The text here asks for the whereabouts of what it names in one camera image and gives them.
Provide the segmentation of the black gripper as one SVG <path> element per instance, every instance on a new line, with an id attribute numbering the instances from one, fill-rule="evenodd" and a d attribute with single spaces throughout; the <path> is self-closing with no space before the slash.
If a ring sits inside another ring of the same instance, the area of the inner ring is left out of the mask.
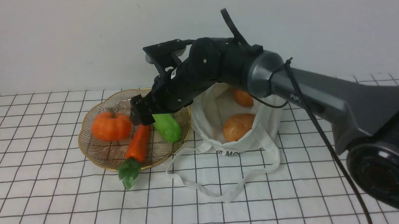
<path id="1" fill-rule="evenodd" d="M 134 126 L 155 123 L 153 114 L 175 113 L 190 105 L 199 89 L 190 80 L 188 64 L 182 64 L 165 77 L 158 76 L 146 95 L 130 99 L 129 118 Z"/>

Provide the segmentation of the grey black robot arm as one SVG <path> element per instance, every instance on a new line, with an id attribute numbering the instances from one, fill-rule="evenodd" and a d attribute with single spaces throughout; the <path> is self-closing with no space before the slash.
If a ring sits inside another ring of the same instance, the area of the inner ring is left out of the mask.
<path id="1" fill-rule="evenodd" d="M 244 39 L 172 40 L 143 49 L 159 76 L 144 98 L 135 96 L 133 124 L 174 113 L 217 82 L 257 98 L 277 95 L 331 123 L 337 156 L 348 151 L 345 175 L 374 199 L 399 209 L 399 85 L 368 86 L 292 68 L 275 52 Z"/>

